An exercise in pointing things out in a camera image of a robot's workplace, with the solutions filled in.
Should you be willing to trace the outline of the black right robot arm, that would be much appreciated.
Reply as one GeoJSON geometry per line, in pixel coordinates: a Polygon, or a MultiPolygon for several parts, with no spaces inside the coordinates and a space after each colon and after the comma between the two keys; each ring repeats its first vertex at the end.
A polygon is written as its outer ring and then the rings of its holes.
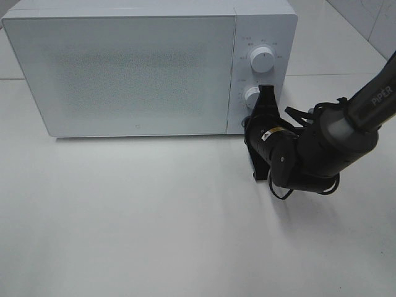
{"type": "Polygon", "coordinates": [[[376,147],[378,130],[395,116],[395,56],[350,99],[285,112],[299,125],[281,118],[274,87],[260,85],[252,113],[244,119],[254,179],[287,189],[283,200],[295,190],[332,194],[341,171],[376,147]]]}

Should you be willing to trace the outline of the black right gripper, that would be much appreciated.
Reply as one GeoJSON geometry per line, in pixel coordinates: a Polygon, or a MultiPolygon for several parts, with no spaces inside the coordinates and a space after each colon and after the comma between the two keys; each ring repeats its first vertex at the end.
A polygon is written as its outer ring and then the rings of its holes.
{"type": "MultiPolygon", "coordinates": [[[[273,85],[259,85],[257,104],[260,107],[277,107],[275,87],[273,85]]],[[[256,181],[267,180],[267,175],[270,171],[270,154],[274,144],[263,140],[263,136],[272,128],[278,127],[275,120],[274,114],[266,113],[265,110],[263,111],[262,108],[259,108],[258,111],[254,110],[248,116],[248,121],[244,128],[244,143],[249,152],[253,167],[253,178],[256,181]]]]}

